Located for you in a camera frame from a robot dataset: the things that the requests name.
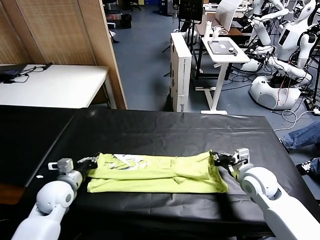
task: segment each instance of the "wooden partition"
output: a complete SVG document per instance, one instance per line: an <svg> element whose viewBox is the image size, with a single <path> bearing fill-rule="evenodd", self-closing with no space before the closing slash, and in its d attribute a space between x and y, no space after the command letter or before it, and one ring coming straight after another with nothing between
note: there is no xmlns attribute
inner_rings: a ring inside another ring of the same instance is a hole
<svg viewBox="0 0 320 240"><path fill-rule="evenodd" d="M117 108L127 109L101 0L0 0L0 8L0 63L108 66Z"/></svg>

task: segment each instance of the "shoe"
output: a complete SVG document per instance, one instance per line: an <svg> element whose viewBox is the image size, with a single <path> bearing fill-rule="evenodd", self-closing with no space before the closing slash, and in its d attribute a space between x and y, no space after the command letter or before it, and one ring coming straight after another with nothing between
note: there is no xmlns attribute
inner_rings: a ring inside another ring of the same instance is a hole
<svg viewBox="0 0 320 240"><path fill-rule="evenodd" d="M288 148L286 148L286 146L284 145L284 143L282 142L281 138L279 138L280 143L282 144L282 146L284 147L284 149L286 150L287 153L290 152L290 150Z"/></svg>
<svg viewBox="0 0 320 240"><path fill-rule="evenodd" d="M301 174L301 176L310 173L310 171L311 171L311 161L312 160L309 160L309 161L306 161L304 163L296 165L296 168L298 169L298 171Z"/></svg>

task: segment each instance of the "cardboard box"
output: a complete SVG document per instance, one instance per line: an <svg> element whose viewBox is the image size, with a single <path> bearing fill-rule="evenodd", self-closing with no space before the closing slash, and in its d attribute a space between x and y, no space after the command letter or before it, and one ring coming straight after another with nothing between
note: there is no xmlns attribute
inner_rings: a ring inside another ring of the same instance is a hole
<svg viewBox="0 0 320 240"><path fill-rule="evenodd" d="M187 112L192 55L180 32L171 33L170 95L173 111Z"/></svg>

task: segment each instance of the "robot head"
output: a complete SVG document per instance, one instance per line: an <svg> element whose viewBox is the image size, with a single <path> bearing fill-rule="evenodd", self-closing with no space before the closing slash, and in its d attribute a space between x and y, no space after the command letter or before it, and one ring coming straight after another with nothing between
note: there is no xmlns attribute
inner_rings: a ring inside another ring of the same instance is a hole
<svg viewBox="0 0 320 240"><path fill-rule="evenodd" d="M293 8L293 20L307 19L316 8L315 0L299 0Z"/></svg>

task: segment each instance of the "table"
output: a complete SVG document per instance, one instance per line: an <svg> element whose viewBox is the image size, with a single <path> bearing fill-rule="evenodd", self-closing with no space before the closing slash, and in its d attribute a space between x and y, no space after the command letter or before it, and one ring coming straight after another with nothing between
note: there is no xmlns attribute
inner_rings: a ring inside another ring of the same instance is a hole
<svg viewBox="0 0 320 240"><path fill-rule="evenodd" d="M265 117L110 110L92 106L78 110L62 133L39 170L44 178L32 180L20 201L16 218L24 219L35 203L38 190L55 179L46 164L60 158L78 160L97 152L191 156L209 149L233 153L238 148L249 148L252 163L271 170L282 187L320 220L318 203ZM123 231L141 227L158 233L201 234L211 239L270 235L259 207L226 170L220 170L228 184L228 194L87 193L87 179L62 222L62 235L67 234L64 232L67 230L77 236L77 231L108 228Z"/></svg>
<svg viewBox="0 0 320 240"><path fill-rule="evenodd" d="M195 29L196 29L196 31L198 32L198 34L199 34L199 36L201 38L205 35L206 21L211 21L213 27L221 25L219 23L219 21L216 19L215 14L209 13L207 15L202 15L201 24L196 24L195 25ZM228 34L227 35L223 35L223 36L228 36L230 38L238 38L240 36L242 37L243 35L244 34L242 32L240 32L237 28L231 27L230 31L228 32ZM199 78L217 78L219 75L216 74L216 73L201 73L200 72L203 49L204 49L204 44L203 44L202 41L200 41L199 54L198 54L198 58L197 58L196 52L193 49L193 47L191 46L191 53L193 54L195 63L197 65L196 74L195 74L195 80L198 80Z"/></svg>
<svg viewBox="0 0 320 240"><path fill-rule="evenodd" d="M20 200L75 112L0 105L0 204Z"/></svg>
<svg viewBox="0 0 320 240"><path fill-rule="evenodd" d="M201 42L205 46L206 50L208 51L211 60L214 63L221 64L221 69L219 72L218 80L215 87L196 87L196 91L204 91L206 100L208 102L210 110L202 110L202 114L228 114L224 110L217 110L218 101L220 98L220 93L226 78L228 66L230 63L248 63L250 61L249 57L241 50L240 47L229 37L218 37L218 41L229 41L234 49L237 51L237 55L234 56L233 54L230 55L222 55L222 54L214 54L211 48L208 45L208 40L204 37L201 38ZM213 98L211 97L210 91L214 91Z"/></svg>
<svg viewBox="0 0 320 240"><path fill-rule="evenodd" d="M217 11L218 4L214 3L205 3L203 4L203 12L205 15L208 13L215 13ZM235 11L235 18L242 18L244 16L244 12L247 11L248 8L244 6L239 6Z"/></svg>
<svg viewBox="0 0 320 240"><path fill-rule="evenodd" d="M27 65L25 69L34 66L43 65ZM116 108L107 67L52 65L45 71L32 72L29 76L25 83L0 83L0 105L87 108L104 85L111 107Z"/></svg>

